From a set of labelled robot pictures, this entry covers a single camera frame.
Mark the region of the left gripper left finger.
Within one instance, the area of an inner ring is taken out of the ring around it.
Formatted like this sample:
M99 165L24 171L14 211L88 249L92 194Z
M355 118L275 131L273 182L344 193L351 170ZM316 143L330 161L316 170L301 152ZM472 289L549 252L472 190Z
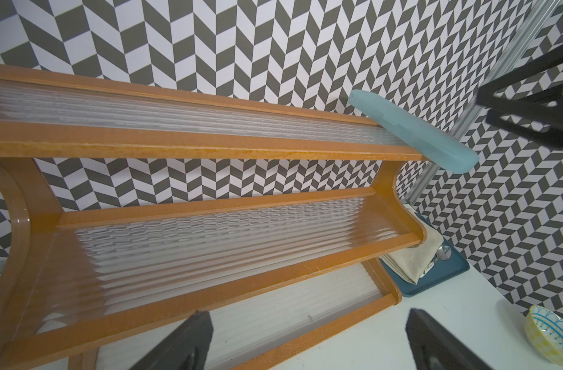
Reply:
M210 313L196 311L130 369L204 369L213 334Z

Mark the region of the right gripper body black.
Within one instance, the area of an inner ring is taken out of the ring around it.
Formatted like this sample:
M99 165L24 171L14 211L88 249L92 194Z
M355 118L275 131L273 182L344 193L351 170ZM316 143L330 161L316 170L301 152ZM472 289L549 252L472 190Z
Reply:
M489 110L486 123L551 150L563 150L563 83L519 100L496 95L501 89L560 64L563 64L563 45L481 86L476 103ZM512 115L541 123L544 128L536 131L503 119Z

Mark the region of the teal pencil case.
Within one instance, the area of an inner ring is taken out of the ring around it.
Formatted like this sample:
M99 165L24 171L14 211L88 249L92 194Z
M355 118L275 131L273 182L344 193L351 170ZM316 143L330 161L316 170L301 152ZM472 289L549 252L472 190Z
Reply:
M348 103L445 171L465 174L479 161L474 150L378 94L354 89Z

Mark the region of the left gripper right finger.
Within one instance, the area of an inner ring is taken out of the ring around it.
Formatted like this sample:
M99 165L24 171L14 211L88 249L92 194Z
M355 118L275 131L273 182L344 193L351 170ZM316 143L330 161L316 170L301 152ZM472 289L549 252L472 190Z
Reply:
M491 370L425 310L410 310L406 334L417 369Z

